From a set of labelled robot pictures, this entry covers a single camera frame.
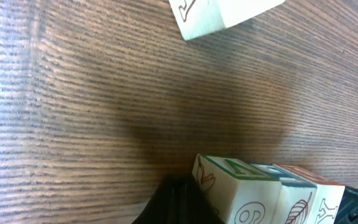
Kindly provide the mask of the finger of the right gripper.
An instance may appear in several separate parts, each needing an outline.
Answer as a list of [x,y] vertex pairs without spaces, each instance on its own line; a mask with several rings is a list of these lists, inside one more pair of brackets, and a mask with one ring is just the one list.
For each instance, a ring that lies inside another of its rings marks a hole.
[[346,186],[334,224],[358,224],[358,189]]

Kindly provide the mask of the wooden block red pattern top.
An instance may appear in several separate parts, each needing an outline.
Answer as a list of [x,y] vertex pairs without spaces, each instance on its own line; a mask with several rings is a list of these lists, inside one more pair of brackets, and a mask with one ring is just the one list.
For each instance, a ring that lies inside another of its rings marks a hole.
[[272,164],[259,162],[251,162],[250,164],[279,179],[282,183],[271,223],[307,223],[310,207],[316,194],[316,186]]

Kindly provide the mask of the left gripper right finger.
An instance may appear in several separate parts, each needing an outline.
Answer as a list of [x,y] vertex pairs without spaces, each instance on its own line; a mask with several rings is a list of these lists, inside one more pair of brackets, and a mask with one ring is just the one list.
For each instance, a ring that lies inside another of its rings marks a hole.
[[173,187],[173,223],[224,223],[215,213],[191,174],[178,179]]

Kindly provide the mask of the wooden block red U side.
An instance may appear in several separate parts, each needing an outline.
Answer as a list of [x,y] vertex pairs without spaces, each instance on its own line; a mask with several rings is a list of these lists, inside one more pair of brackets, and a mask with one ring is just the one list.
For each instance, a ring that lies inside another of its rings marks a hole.
[[282,188],[279,179],[248,162],[201,153],[192,174],[224,223],[272,221]]

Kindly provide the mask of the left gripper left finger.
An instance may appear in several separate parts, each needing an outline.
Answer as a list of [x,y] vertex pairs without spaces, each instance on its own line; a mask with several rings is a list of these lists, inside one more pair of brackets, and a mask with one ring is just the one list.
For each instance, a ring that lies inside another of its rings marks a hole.
[[166,176],[153,196],[132,224],[161,224],[167,222],[167,214],[173,192],[173,177]]

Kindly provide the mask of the wooden block blue H side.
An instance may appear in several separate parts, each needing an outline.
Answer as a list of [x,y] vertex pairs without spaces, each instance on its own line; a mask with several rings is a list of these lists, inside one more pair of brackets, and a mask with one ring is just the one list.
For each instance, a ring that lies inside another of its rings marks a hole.
[[316,186],[313,203],[309,206],[310,215],[307,223],[334,223],[345,189],[343,184],[331,181],[300,166],[288,164],[274,164],[274,166],[279,167],[282,170],[289,171],[289,173],[294,174]]

